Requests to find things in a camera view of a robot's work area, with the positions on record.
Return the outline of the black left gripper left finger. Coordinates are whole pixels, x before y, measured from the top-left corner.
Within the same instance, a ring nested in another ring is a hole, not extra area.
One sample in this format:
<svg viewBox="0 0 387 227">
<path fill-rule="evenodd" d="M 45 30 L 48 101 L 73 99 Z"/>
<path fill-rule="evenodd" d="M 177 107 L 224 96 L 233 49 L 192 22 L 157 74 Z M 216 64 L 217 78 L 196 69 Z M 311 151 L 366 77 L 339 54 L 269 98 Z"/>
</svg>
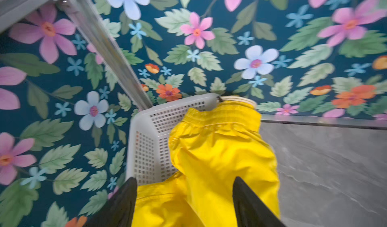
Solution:
<svg viewBox="0 0 387 227">
<path fill-rule="evenodd" d="M 108 200 L 85 227 L 131 227 L 137 199 L 137 181 L 131 177 Z"/>
</svg>

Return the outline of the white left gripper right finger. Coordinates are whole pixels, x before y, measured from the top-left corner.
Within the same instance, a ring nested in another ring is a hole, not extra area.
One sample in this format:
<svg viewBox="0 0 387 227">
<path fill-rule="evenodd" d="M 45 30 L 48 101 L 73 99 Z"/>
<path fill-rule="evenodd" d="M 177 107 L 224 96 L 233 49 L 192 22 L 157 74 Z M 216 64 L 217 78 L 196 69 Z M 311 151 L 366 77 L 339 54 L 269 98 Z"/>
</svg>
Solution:
<svg viewBox="0 0 387 227">
<path fill-rule="evenodd" d="M 241 177 L 232 190 L 238 227 L 285 227 Z"/>
</svg>

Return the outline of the yellow shorts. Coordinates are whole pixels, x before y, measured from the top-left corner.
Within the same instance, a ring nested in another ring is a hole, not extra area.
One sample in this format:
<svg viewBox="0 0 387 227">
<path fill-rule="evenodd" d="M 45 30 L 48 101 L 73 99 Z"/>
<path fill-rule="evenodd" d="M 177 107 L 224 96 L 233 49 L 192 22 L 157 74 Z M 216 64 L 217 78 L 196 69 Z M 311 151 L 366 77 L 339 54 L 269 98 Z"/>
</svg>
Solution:
<svg viewBox="0 0 387 227">
<path fill-rule="evenodd" d="M 177 172 L 138 188 L 134 227 L 235 227 L 233 185 L 241 178 L 280 217 L 277 159 L 260 134 L 261 115 L 243 102 L 189 109 L 168 139 Z"/>
</svg>

